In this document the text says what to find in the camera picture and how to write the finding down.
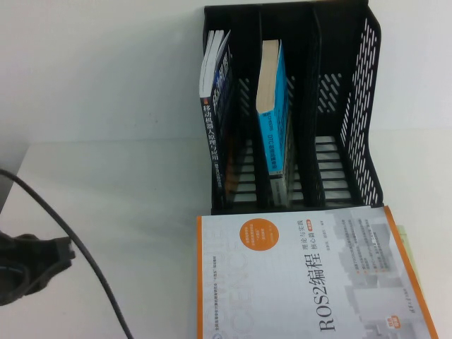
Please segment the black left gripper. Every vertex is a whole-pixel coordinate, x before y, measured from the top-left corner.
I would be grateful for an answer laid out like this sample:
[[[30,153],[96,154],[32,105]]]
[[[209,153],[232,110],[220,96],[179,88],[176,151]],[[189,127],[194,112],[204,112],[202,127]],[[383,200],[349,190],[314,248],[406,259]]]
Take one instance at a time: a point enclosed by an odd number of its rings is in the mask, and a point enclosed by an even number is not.
[[[75,257],[68,237],[43,240],[1,232],[1,306],[39,292],[39,283],[70,268]]]

